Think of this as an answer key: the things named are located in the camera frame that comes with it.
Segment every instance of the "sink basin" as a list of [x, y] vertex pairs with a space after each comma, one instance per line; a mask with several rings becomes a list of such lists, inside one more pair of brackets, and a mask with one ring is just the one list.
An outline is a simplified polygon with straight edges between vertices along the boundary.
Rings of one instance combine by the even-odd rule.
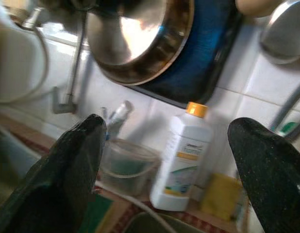
[[[177, 233], [205, 233], [171, 216], [159, 214]], [[137, 214], [130, 222], [125, 233], [168, 233], [147, 213]]]
[[40, 158], [0, 126], [0, 206]]

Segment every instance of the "white cable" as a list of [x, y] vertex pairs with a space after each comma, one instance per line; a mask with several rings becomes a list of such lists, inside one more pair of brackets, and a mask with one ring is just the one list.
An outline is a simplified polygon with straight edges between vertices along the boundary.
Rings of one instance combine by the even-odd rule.
[[119, 196], [125, 200], [130, 201], [131, 203], [138, 206], [140, 209], [146, 211], [151, 217], [153, 217], [155, 220], [157, 220], [169, 233], [177, 233], [162, 217], [160, 217], [156, 212], [154, 212], [152, 209], [150, 209], [148, 206], [146, 206], [144, 203], [140, 202], [136, 198], [120, 194], [117, 191], [113, 190], [112, 188], [105, 186], [100, 181], [95, 181], [95, 185], [99, 186], [113, 194], [116, 194], [117, 196]]
[[42, 46], [43, 54], [44, 54], [44, 69], [43, 69], [41, 79], [40, 79], [39, 83], [34, 88], [29, 90], [27, 93], [24, 93], [18, 97], [10, 99], [10, 100], [0, 100], [0, 104], [12, 104], [12, 103], [16, 103], [16, 102], [25, 101], [28, 97], [30, 97], [32, 94], [34, 94], [43, 85], [43, 83], [46, 81], [46, 79], [48, 77], [48, 72], [49, 72], [48, 48], [47, 48], [47, 45], [46, 45], [43, 35], [37, 29], [37, 27], [34, 27], [33, 31], [36, 34], [36, 36], [39, 38], [39, 41]]

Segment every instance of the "white plastic bottle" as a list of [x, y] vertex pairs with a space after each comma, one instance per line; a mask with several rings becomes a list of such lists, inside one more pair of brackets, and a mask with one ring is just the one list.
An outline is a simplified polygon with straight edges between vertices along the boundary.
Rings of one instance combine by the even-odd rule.
[[163, 161], [150, 193], [155, 208], [186, 209], [198, 167], [213, 138], [212, 128], [203, 119], [206, 111], [206, 106], [189, 102], [185, 114], [173, 117]]

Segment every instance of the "metal pipe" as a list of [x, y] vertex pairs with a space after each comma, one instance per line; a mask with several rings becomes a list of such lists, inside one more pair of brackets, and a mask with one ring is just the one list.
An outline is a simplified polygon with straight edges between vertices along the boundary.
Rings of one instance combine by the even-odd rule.
[[270, 129], [272, 131], [275, 132], [277, 130], [278, 126], [284, 120], [288, 112], [292, 110], [293, 106], [298, 102], [299, 99], [300, 99], [300, 86], [298, 86], [297, 89], [291, 94], [289, 99], [281, 108], [280, 112], [276, 115], [275, 119], [272, 121], [270, 126]]
[[70, 80], [67, 84], [67, 92], [66, 92], [66, 97], [64, 99], [65, 102], [73, 101], [73, 94], [74, 94], [78, 70], [79, 70], [82, 45], [85, 37], [86, 13], [80, 12], [79, 14], [80, 14], [80, 20], [78, 20], [78, 42], [76, 46], [76, 51], [74, 52], [73, 55]]

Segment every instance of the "clear plastic container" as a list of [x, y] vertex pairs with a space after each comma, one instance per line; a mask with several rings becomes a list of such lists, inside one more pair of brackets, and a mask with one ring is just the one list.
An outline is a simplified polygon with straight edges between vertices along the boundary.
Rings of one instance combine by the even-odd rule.
[[109, 140], [100, 164], [101, 180], [121, 193], [137, 196], [159, 162], [159, 156], [145, 147], [120, 139]]

